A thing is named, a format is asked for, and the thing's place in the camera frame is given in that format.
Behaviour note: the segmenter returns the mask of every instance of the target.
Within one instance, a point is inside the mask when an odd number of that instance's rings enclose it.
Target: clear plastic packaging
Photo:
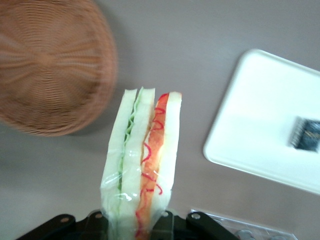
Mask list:
[[[174,182],[181,94],[126,90],[108,144],[101,181],[110,240],[147,240],[166,210]]]

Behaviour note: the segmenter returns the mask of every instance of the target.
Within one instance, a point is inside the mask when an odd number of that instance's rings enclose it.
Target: table surface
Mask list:
[[[0,124],[0,239],[100,208],[109,136],[124,89],[183,94],[169,208],[229,216],[318,239],[320,196],[209,162],[203,146],[240,56],[261,49],[320,70],[317,0],[96,0],[118,50],[108,108],[88,127],[39,137]]]

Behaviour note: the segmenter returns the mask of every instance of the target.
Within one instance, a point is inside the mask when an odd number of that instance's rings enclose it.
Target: wrapped sandwich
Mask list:
[[[147,240],[166,210],[179,141],[179,92],[125,90],[108,144],[101,181],[109,239]]]

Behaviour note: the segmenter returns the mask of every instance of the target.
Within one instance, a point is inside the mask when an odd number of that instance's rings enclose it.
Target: screw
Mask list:
[[[68,222],[69,221],[69,218],[68,217],[64,217],[64,218],[62,218],[61,220],[60,220],[60,223],[66,223],[66,222]]]
[[[191,215],[191,217],[192,217],[193,219],[195,219],[195,220],[198,220],[198,219],[201,218],[201,216],[200,216],[198,213],[193,213],[193,214]]]
[[[96,218],[96,219],[102,218],[102,214],[101,214],[101,213],[97,213],[97,214],[95,215],[95,218]]]
[[[161,215],[162,217],[166,218],[169,216],[169,213],[167,211],[164,211]]]

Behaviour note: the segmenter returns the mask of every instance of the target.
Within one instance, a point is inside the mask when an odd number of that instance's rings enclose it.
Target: sandwich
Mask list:
[[[182,95],[125,90],[108,144],[100,186],[111,240],[147,240],[174,183]]]

